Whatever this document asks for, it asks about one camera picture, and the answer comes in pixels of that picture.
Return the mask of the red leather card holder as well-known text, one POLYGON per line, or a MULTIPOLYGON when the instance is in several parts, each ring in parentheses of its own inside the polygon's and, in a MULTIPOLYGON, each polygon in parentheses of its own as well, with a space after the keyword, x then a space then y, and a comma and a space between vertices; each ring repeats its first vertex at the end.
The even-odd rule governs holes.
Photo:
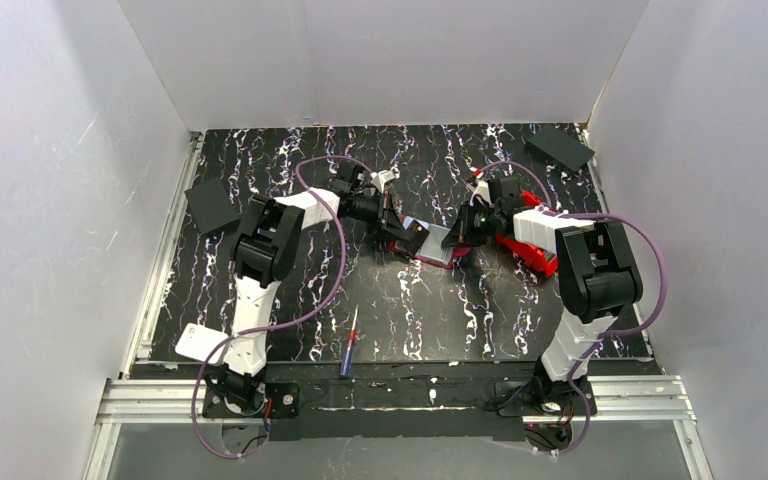
POLYGON ((403 217, 402 225, 406 229, 410 230, 414 224, 421 226, 422 231, 427 233, 421 246, 413 250, 404 242, 393 240, 387 244, 387 250, 442 269, 452 269, 457 261, 472 251, 471 247, 443 247, 443 239, 449 233, 449 228, 445 226, 420 221, 411 216, 403 217))

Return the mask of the red plastic bin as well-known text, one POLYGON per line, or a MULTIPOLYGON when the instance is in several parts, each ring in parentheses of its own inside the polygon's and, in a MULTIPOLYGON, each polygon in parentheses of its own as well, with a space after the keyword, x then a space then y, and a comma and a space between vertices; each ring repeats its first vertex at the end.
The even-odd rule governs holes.
POLYGON ((558 268, 555 240, 555 231, 560 227, 558 214, 527 190, 503 196, 499 201, 513 209, 512 214, 506 216, 510 225, 502 233, 494 234, 494 241, 510 249, 530 270, 552 276, 558 268))

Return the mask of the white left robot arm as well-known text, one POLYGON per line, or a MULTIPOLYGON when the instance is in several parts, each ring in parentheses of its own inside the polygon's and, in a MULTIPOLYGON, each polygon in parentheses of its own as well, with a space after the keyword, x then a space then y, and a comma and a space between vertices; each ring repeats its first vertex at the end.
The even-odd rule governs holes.
POLYGON ((220 351, 223 369, 236 381, 246 386, 266 366, 275 295, 295 266, 305 229, 332 221, 345 247, 340 220, 348 217, 366 224, 380 243, 395 241, 410 253, 419 250, 429 232, 416 222, 403 225, 391 188, 398 177, 392 169, 373 172, 344 157, 323 188, 306 186, 303 192, 284 197, 250 197, 232 248, 236 293, 232 335, 220 351))

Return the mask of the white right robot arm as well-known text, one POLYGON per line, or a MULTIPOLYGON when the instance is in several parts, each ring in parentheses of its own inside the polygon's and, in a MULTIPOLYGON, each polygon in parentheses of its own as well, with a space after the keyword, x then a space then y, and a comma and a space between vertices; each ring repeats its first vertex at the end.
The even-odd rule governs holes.
POLYGON ((643 294, 624 225, 554 212, 526 199, 512 177, 473 178, 467 187, 470 198, 459 208, 443 246, 478 247, 502 237, 552 255, 563 310, 535 376, 543 386, 584 376, 602 336, 643 294))

